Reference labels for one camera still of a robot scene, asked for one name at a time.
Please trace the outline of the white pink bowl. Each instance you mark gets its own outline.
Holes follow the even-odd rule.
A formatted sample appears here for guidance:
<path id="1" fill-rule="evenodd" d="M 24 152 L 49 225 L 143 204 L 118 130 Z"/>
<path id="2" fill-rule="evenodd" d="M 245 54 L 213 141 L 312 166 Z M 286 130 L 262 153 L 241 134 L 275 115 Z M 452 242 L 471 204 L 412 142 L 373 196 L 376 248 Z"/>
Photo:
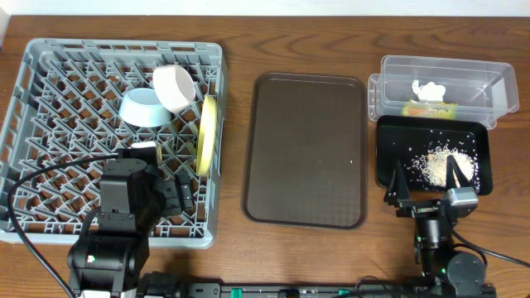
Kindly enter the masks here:
<path id="1" fill-rule="evenodd" d="M 156 67 L 152 83 L 161 104 L 171 113 L 180 113 L 195 101 L 194 81 L 179 65 Z"/>

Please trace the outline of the white paper napkin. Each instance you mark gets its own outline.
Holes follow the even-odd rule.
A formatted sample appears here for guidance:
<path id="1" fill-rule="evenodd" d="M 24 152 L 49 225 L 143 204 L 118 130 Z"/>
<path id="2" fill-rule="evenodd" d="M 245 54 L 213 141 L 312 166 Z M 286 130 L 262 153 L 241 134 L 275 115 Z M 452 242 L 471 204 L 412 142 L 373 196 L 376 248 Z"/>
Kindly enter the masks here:
<path id="1" fill-rule="evenodd" d="M 434 82 L 419 84 L 417 79 L 412 81 L 412 92 L 419 103 L 442 103 L 446 87 Z"/>

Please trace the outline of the light blue saucer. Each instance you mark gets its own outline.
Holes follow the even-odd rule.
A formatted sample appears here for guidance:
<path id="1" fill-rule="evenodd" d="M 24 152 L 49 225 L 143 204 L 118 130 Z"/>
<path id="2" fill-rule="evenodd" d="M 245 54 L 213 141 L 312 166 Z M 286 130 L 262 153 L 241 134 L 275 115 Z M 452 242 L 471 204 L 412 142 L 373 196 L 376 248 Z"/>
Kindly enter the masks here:
<path id="1" fill-rule="evenodd" d="M 127 91 L 118 110 L 119 117 L 137 127 L 160 127 L 171 120 L 171 113 L 161 104 L 154 89 Z"/>

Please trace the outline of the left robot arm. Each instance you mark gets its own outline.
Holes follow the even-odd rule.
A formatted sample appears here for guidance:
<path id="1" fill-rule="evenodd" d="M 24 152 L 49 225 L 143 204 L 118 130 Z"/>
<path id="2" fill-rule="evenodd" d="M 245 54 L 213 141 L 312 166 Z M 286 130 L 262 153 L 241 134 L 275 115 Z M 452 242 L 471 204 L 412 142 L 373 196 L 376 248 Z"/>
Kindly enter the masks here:
<path id="1" fill-rule="evenodd" d="M 83 222 L 67 257 L 76 296 L 86 291 L 118 296 L 137 288 L 155 226 L 193 205 L 186 171 L 165 180 L 157 164 L 140 159 L 109 161 L 99 186 L 100 206 Z"/>

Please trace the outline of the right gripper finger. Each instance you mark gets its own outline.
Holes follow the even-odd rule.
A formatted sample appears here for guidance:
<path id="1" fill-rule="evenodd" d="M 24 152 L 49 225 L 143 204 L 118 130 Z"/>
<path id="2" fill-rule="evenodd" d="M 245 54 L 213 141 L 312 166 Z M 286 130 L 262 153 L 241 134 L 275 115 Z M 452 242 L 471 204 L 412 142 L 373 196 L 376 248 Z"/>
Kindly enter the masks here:
<path id="1" fill-rule="evenodd" d="M 394 207 L 408 207 L 410 204 L 410 192 L 399 160 L 394 163 L 392 179 L 383 201 Z"/>
<path id="2" fill-rule="evenodd" d="M 459 168 L 456 159 L 449 155 L 446 158 L 446 185 L 445 190 L 454 188 L 472 187 L 463 171 Z"/>

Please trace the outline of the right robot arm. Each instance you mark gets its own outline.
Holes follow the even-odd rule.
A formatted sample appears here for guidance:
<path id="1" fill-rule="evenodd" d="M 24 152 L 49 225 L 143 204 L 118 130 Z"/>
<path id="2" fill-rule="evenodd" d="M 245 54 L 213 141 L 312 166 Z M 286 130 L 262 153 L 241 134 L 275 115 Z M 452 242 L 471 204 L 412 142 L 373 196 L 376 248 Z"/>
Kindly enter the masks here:
<path id="1" fill-rule="evenodd" d="M 417 262 L 428 286 L 441 293 L 476 297 L 484 284 L 487 262 L 478 250 L 465 252 L 455 243 L 452 232 L 459 218 L 478 207 L 474 186 L 459 168 L 455 158 L 446 158 L 444 196 L 433 200 L 414 200 L 408 189 L 403 166 L 395 161 L 384 202 L 396 208 L 396 215 L 415 220 L 414 246 Z"/>

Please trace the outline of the green orange snack wrapper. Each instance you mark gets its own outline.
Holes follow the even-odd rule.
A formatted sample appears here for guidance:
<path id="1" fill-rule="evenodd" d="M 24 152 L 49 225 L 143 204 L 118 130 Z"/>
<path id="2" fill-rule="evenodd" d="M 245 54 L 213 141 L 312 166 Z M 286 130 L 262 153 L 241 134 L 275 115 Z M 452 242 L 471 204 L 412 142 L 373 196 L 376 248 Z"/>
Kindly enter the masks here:
<path id="1" fill-rule="evenodd" d="M 419 103 L 410 100 L 402 108 L 401 115 L 414 118 L 456 119 L 457 103 Z"/>

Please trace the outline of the yellow round plate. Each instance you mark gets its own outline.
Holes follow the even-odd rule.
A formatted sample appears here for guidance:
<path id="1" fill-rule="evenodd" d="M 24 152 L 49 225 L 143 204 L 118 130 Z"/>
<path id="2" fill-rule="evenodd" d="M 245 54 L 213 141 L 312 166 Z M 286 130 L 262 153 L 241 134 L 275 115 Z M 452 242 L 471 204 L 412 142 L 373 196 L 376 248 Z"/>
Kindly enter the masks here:
<path id="1" fill-rule="evenodd" d="M 216 123 L 217 102 L 214 97 L 207 95 L 204 98 L 201 111 L 200 131 L 198 136 L 196 173 L 199 176 L 207 175 L 210 170 L 214 154 Z"/>

